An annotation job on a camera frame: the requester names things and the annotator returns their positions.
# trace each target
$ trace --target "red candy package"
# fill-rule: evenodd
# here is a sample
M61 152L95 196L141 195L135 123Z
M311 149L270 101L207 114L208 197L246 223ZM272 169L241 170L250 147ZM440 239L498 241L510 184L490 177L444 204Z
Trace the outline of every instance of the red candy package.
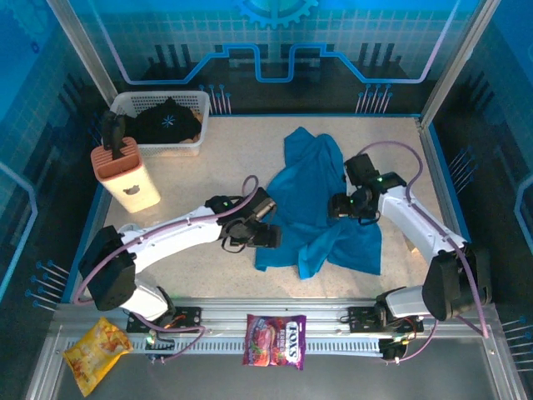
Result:
M258 317L248 314L243 365L294 365L303 369L306 316Z

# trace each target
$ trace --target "beige floor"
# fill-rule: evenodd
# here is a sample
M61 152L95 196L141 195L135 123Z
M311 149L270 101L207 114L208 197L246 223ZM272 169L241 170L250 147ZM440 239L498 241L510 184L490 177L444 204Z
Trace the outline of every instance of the beige floor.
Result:
M242 180L256 174L264 187L283 169L283 138L298 127L314 135L331 134L345 158L368 143L395 139L422 148L413 118L368 117L213 117L198 157L146 158L145 163L162 200L153 207L128 214L112 201L107 225L143 227L176 218L217 194L240 194ZM406 181L416 173L416 160L402 148L381 147L369 152L382 173L395 171ZM413 187L414 194L441 217L427 169ZM188 248L152 265L141 275L163 286L173 297L240 298L373 298L400 286L423 283L427 265L411 252L392 223L382 218L381 275L372 276L326 262L313 278L301 281L295 267L254 267L254 250L229 254L220 243Z

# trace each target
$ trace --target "blue cloth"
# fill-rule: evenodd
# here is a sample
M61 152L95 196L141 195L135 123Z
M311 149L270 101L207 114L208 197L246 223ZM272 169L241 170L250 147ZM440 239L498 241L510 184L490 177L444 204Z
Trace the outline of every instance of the blue cloth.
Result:
M285 138L285 164L267 189L277 204L272 223L281 226L281 246L258 248L256 269L296 264L300 278L306 279L327 259L341 267L379 275L380 228L327 216L331 196L346 192L342 154L335 140L326 134L314 137L299 127Z

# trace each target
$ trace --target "black cloth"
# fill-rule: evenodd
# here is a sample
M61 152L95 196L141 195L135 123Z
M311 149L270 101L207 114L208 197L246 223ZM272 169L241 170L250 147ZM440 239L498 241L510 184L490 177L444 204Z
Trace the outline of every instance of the black cloth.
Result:
M126 136L139 144L179 143L193 139L201 130L202 124L191 109L180 106L171 97L135 118L126 118Z

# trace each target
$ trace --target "knife block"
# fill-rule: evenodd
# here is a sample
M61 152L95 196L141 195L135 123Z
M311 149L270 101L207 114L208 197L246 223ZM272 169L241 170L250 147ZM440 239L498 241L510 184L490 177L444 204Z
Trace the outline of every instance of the knife block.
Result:
M96 147L91 152L92 169L97 180L126 208L136 213L159 203L161 196L154 186L141 152L132 137L122 140L126 146L120 151L124 157L112 159L112 151Z

